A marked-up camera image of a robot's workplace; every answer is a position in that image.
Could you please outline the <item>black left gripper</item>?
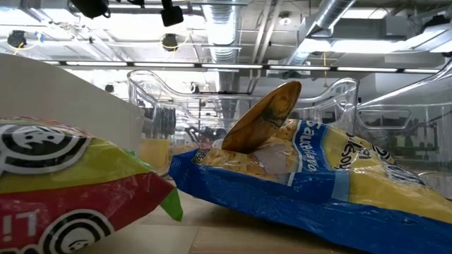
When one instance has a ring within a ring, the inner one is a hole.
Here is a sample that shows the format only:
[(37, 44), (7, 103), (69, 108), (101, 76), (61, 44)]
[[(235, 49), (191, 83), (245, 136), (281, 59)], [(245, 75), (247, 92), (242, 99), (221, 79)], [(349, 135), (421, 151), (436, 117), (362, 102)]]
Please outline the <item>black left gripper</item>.
[[(133, 5), (145, 6), (145, 0), (127, 0)], [(87, 18), (104, 16), (110, 17), (108, 0), (70, 0), (70, 2)], [(180, 6), (175, 6), (172, 0), (161, 0), (163, 9), (160, 14), (163, 25), (169, 27), (184, 21), (183, 11)]]

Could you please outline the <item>gold spoon green handle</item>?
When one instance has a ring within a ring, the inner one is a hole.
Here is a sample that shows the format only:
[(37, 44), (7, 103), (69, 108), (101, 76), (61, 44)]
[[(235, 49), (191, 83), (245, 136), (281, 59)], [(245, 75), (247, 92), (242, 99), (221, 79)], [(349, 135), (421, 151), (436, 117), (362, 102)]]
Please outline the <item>gold spoon green handle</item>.
[(225, 136), (221, 148), (245, 154), (253, 152), (284, 124), (301, 91), (299, 81), (284, 83), (274, 89), (238, 120)]

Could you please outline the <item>red green noodle packet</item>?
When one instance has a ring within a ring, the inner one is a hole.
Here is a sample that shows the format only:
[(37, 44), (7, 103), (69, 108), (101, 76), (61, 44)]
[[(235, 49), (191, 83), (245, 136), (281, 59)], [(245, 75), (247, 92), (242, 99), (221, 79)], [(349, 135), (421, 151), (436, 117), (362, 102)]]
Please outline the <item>red green noodle packet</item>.
[(176, 188), (134, 153), (55, 121), (0, 118), (0, 254), (72, 254), (161, 207)]

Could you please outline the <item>black ceiling device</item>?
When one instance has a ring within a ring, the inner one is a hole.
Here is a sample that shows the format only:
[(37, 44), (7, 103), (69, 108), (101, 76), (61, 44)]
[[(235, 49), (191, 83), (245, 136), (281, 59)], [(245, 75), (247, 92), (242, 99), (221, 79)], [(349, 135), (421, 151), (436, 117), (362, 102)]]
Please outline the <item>black ceiling device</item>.
[(167, 33), (162, 39), (162, 47), (168, 52), (175, 52), (179, 47), (177, 36), (172, 33)]
[(27, 45), (25, 31), (13, 30), (7, 37), (7, 43), (14, 48), (23, 48)]

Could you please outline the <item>wide clear plastic bin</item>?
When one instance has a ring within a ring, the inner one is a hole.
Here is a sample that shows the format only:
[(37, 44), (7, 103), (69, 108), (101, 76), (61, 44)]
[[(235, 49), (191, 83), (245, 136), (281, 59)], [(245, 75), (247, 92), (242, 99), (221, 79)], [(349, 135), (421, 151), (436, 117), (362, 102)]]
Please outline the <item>wide clear plastic bin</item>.
[[(196, 148), (219, 145), (226, 133), (259, 100), (238, 92), (201, 92), (192, 85), (190, 93), (178, 92), (152, 71), (127, 75), (129, 101), (143, 110), (142, 138), (169, 141), (166, 174), (174, 155)], [(358, 103), (359, 81), (342, 78), (313, 97), (300, 97), (289, 117), (331, 123), (352, 132)], [(224, 119), (220, 99), (236, 99), (233, 119)]]

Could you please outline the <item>long ceiling light strip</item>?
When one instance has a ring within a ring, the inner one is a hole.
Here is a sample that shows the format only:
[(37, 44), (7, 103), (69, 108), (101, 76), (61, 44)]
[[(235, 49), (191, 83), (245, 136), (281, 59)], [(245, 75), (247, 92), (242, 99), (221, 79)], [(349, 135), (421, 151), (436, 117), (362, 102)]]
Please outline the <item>long ceiling light strip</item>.
[(120, 61), (44, 61), (54, 66), (84, 67), (146, 67), (146, 68), (202, 68), (213, 70), (249, 70), (249, 71), (325, 71), (325, 72), (363, 72), (363, 73), (413, 73), (435, 74), (434, 68), (382, 68), (351, 66), (287, 66), (274, 64), (240, 63), (178, 63), (178, 62), (120, 62)]

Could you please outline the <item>white plastic tray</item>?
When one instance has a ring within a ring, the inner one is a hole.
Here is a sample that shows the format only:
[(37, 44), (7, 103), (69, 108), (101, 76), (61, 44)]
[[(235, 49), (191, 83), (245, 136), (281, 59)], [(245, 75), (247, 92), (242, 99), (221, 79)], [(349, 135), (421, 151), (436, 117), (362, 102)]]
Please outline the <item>white plastic tray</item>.
[(0, 54), (0, 117), (28, 116), (80, 128), (138, 152), (143, 113), (62, 68)]

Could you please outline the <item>blue yellow noodle packet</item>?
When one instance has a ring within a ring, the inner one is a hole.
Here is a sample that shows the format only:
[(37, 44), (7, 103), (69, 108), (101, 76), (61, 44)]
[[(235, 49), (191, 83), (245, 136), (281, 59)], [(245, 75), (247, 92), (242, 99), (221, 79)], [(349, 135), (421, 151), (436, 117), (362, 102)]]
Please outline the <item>blue yellow noodle packet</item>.
[(452, 201), (380, 147), (332, 126), (289, 120), (257, 150), (172, 158), (179, 190), (330, 242), (386, 254), (452, 254)]

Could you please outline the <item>narrow clear plastic bin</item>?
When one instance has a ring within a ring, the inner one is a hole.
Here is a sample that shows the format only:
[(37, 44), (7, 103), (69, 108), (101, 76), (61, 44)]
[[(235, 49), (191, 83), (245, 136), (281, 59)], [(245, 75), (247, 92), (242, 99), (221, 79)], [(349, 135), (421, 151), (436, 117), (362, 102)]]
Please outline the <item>narrow clear plastic bin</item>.
[(360, 104), (356, 131), (452, 201), (452, 58), (438, 73)]

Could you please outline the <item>silver corrugated ventilation duct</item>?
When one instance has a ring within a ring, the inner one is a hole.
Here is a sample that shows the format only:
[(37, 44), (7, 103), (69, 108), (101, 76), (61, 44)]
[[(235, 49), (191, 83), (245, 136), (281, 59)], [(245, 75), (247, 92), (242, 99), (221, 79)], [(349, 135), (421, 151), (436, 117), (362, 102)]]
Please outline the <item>silver corrugated ventilation duct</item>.
[[(212, 62), (215, 64), (236, 64), (239, 50), (237, 46), (237, 33), (239, 25), (239, 7), (226, 4), (202, 6), (207, 21), (206, 30), (208, 42), (214, 47), (210, 48)], [(232, 71), (218, 71), (215, 77), (218, 92), (238, 92), (238, 77)], [(233, 119), (236, 99), (220, 99), (221, 114), (224, 119)]]

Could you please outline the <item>silver spiral ventilation duct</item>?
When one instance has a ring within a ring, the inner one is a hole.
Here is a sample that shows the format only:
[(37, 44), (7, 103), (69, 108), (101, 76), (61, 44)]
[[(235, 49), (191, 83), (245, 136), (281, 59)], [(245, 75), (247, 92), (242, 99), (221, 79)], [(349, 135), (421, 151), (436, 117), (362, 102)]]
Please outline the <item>silver spiral ventilation duct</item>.
[(302, 65), (313, 52), (324, 52), (321, 46), (327, 43), (316, 38), (331, 38), (336, 23), (355, 4), (357, 0), (322, 0), (319, 9), (314, 14), (304, 18), (298, 33), (298, 46), (285, 60), (289, 66)]

